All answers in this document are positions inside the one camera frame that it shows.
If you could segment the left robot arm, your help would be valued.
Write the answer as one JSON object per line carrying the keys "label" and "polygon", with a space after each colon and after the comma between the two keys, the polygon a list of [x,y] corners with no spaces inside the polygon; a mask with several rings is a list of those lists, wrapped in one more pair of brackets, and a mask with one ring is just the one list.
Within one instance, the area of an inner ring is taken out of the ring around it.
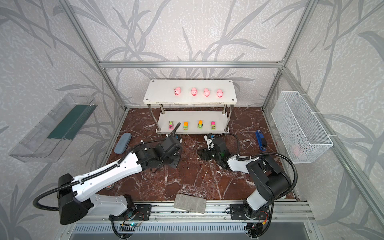
{"label": "left robot arm", "polygon": [[140,143],[111,164],[90,173],[59,178],[58,187],[33,200],[37,209],[58,212],[60,223],[69,225],[90,215],[128,216],[136,210],[130,196],[102,196],[99,191],[121,179],[163,166],[176,168],[183,151],[182,137]]}

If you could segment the pink toy pig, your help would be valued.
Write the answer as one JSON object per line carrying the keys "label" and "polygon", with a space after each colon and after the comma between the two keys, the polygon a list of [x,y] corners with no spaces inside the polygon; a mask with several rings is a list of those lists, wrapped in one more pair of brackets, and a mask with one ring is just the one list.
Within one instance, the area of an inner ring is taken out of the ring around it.
{"label": "pink toy pig", "polygon": [[224,92],[221,89],[217,90],[217,97],[218,98],[222,98],[223,95],[224,95]]}
{"label": "pink toy pig", "polygon": [[180,88],[180,87],[176,87],[176,88],[174,89],[174,94],[175,94],[176,96],[179,96],[179,95],[181,94],[181,88]]}
{"label": "pink toy pig", "polygon": [[192,89],[191,89],[191,94],[192,94],[192,96],[195,97],[195,96],[198,94],[197,89],[196,89],[196,88],[192,88]]}
{"label": "pink toy pig", "polygon": [[204,94],[205,97],[209,97],[210,96],[210,90],[209,89],[204,89],[203,94]]}

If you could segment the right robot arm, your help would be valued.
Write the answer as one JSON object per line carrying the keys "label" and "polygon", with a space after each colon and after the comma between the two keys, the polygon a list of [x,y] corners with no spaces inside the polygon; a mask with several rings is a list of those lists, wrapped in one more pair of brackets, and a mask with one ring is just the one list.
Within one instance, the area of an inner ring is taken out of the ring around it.
{"label": "right robot arm", "polygon": [[[236,154],[230,153],[227,148],[223,139],[225,135],[236,138]],[[253,219],[263,208],[272,206],[277,199],[292,192],[298,182],[298,172],[294,162],[284,155],[263,152],[250,157],[242,157],[240,156],[240,141],[236,135],[231,133],[217,136],[207,134],[204,139],[207,142],[207,148],[198,150],[200,159],[214,160],[224,170],[251,176],[256,189],[243,201],[244,213],[249,219]],[[291,166],[294,173],[292,180],[274,160],[274,157],[285,160]]]}

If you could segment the orange green toy truck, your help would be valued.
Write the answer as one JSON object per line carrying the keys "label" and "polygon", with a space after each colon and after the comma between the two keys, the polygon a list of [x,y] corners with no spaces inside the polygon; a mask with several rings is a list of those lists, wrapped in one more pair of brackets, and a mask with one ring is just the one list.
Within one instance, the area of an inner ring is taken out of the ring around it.
{"label": "orange green toy truck", "polygon": [[189,129],[189,123],[188,122],[184,122],[184,125],[183,125],[183,130],[188,130]]}

